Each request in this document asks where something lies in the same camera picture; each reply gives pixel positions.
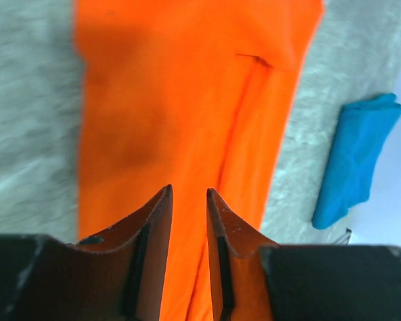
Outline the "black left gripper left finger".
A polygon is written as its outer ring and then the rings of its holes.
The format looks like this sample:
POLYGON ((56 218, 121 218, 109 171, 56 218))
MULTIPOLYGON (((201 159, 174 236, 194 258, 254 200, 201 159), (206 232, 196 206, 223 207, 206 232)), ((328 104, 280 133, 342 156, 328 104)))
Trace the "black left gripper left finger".
POLYGON ((78 243, 0 234, 0 320, 157 320, 173 192, 78 243))

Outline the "orange t shirt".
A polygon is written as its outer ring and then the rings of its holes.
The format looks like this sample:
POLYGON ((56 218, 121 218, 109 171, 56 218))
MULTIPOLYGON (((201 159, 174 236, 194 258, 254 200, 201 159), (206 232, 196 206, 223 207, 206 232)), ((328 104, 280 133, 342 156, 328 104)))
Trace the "orange t shirt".
POLYGON ((76 1, 79 236, 165 185, 161 320, 211 320, 207 189, 255 228, 322 1, 76 1))

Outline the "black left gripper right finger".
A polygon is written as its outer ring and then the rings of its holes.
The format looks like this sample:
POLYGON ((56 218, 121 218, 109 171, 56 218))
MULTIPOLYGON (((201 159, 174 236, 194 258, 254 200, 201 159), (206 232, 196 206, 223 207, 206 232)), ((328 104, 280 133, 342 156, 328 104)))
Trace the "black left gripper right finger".
POLYGON ((215 320, 401 320, 401 247, 279 245, 207 191, 215 320))

